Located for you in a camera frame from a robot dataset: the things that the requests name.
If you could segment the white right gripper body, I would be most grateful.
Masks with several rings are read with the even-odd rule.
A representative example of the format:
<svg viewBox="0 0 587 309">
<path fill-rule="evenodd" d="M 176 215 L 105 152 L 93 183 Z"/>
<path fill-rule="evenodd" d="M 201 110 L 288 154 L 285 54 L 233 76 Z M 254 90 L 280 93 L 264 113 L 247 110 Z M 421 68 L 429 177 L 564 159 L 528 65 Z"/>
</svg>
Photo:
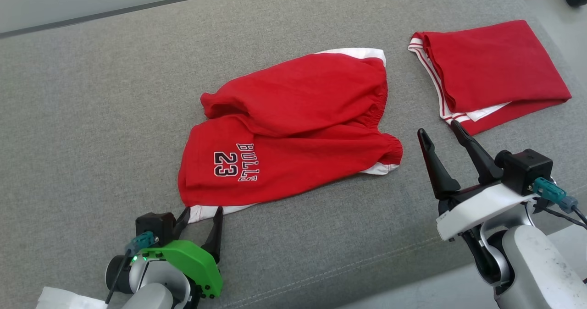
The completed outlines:
<svg viewBox="0 0 587 309">
<path fill-rule="evenodd" d="M 450 211 L 442 213 L 436 219 L 437 231 L 442 240 L 447 241 L 460 232 L 480 225 L 536 197 L 533 192 L 522 196 L 503 184 L 495 184 L 459 203 Z"/>
</svg>

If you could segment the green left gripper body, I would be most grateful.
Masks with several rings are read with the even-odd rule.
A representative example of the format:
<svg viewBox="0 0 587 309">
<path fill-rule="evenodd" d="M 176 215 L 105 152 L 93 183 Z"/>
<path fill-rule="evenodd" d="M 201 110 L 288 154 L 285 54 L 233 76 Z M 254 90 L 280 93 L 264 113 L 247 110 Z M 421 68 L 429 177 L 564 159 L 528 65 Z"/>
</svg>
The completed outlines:
<svg viewBox="0 0 587 309">
<path fill-rule="evenodd" d="M 218 298 L 223 287 L 214 257 L 184 240 L 148 247 L 138 255 L 138 289 L 153 283 L 165 286 L 177 299 L 187 299 L 191 286 L 200 287 L 203 298 Z"/>
</svg>

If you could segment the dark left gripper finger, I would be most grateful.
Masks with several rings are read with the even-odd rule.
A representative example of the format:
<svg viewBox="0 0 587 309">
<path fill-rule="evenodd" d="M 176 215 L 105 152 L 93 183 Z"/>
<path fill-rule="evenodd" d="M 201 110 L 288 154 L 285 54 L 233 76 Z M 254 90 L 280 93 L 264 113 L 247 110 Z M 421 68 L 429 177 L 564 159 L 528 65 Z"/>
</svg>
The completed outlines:
<svg viewBox="0 0 587 309">
<path fill-rule="evenodd" d="M 220 253 L 222 250 L 222 228 L 223 228 L 223 208 L 218 207 L 214 217 L 212 218 L 213 225 L 208 238 L 201 248 L 212 256 L 215 263 L 220 262 Z"/>
<path fill-rule="evenodd" d="M 190 213 L 191 213 L 191 208 L 186 207 L 183 210 L 183 212 L 179 215 L 179 217 L 176 219 L 176 223 L 174 224 L 174 228 L 173 228 L 173 238 L 174 239 L 179 239 L 181 236 L 181 233 L 189 224 Z"/>
</svg>

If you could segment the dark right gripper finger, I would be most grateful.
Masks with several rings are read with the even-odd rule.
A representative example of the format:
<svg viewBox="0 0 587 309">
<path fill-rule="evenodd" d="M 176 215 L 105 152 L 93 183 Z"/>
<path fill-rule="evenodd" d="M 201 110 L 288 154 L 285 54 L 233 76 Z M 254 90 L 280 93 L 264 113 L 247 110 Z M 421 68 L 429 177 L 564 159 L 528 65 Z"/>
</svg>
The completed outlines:
<svg viewBox="0 0 587 309">
<path fill-rule="evenodd" d="M 423 128 L 418 129 L 417 137 L 435 198 L 449 198 L 460 190 L 459 182 L 446 170 L 435 152 L 434 143 Z"/>
<path fill-rule="evenodd" d="M 453 120 L 451 130 L 468 155 L 478 173 L 479 184 L 490 184 L 503 177 L 503 170 L 495 164 L 489 153 L 459 123 Z"/>
</svg>

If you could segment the red basketball jersey white sleeves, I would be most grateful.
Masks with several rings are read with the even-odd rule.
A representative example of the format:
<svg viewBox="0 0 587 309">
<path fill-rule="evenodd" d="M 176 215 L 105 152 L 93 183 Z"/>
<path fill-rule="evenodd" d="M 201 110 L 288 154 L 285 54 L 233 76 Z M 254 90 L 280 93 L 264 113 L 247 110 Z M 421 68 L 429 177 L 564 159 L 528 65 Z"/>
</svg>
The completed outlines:
<svg viewBox="0 0 587 309">
<path fill-rule="evenodd" d="M 438 97 L 439 117 L 477 135 L 572 95 L 551 57 L 522 20 L 455 31 L 414 33 L 415 54 Z"/>
</svg>

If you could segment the red Bulls basketball shorts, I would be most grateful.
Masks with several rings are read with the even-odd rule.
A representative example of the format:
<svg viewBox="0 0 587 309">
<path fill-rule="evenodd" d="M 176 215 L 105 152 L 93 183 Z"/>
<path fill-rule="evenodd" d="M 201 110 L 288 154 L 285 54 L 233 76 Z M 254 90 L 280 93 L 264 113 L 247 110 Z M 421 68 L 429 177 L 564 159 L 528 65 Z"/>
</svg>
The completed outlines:
<svg viewBox="0 0 587 309">
<path fill-rule="evenodd" d="M 308 54 L 202 94 L 206 120 L 191 129 L 177 182 L 189 223 L 397 169 L 402 144 L 379 131 L 387 99 L 374 48 Z"/>
</svg>

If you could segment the grey sofa cushion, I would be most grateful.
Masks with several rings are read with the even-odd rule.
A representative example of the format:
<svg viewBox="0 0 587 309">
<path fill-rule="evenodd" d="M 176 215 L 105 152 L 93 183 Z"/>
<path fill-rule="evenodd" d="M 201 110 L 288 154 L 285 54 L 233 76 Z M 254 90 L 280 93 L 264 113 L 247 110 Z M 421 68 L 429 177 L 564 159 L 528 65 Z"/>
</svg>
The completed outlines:
<svg viewBox="0 0 587 309">
<path fill-rule="evenodd" d="M 524 0 L 189 0 L 0 39 L 0 309 L 44 287 L 105 299 L 105 270 L 148 212 L 179 214 L 177 174 L 199 98 L 231 79 L 332 48 L 374 47 L 390 97 L 380 129 L 404 155 L 358 175 L 226 215 L 222 294 L 198 309 L 333 309 L 472 262 L 436 230 L 417 130 L 463 187 L 477 173 L 437 114 L 417 31 L 524 19 L 572 94 L 476 139 L 530 148 L 587 212 L 587 88 Z"/>
</svg>

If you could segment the white crumpled cloth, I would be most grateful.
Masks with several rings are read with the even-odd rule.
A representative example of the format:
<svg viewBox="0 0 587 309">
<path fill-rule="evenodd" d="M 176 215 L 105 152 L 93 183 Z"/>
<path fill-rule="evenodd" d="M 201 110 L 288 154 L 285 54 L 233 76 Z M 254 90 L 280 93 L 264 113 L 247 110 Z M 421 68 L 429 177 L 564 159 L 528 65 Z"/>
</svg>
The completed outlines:
<svg viewBox="0 0 587 309">
<path fill-rule="evenodd" d="M 44 287 L 35 309 L 107 309 L 103 300 L 80 296 L 67 290 Z"/>
</svg>

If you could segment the grey wall baseboard rail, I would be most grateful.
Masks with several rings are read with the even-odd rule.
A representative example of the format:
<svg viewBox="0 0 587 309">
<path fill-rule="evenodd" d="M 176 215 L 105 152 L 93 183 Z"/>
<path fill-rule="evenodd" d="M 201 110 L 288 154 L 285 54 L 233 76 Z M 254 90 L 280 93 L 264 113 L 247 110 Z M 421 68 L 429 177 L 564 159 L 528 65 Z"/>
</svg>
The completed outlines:
<svg viewBox="0 0 587 309">
<path fill-rule="evenodd" d="M 136 11 L 141 11 L 141 10 L 148 10 L 149 8 L 155 8 L 155 7 L 159 7 L 159 6 L 165 6 L 165 5 L 184 2 L 184 1 L 187 1 L 187 0 L 159 0 L 157 2 L 151 2 L 151 3 L 142 4 L 142 5 L 138 5 L 138 6 L 121 8 L 119 10 L 105 11 L 105 12 L 101 12 L 98 14 L 86 15 L 83 17 L 67 19 L 67 20 L 63 20 L 63 21 L 59 21 L 59 22 L 45 23 L 43 25 L 37 25 L 37 26 L 33 26 L 33 27 L 27 27 L 27 28 L 22 28 L 22 29 L 17 29 L 17 30 L 12 30 L 12 31 L 0 33 L 0 39 L 16 37 L 18 35 L 23 35 L 23 34 L 27 34 L 27 33 L 37 33 L 38 31 L 50 30 L 50 29 L 54 29 L 54 28 L 67 27 L 67 26 L 78 24 L 78 23 L 90 22 L 90 21 L 94 21 L 96 19 L 109 18 L 109 17 L 113 17 L 116 15 L 128 14 L 131 12 L 136 12 Z"/>
</svg>

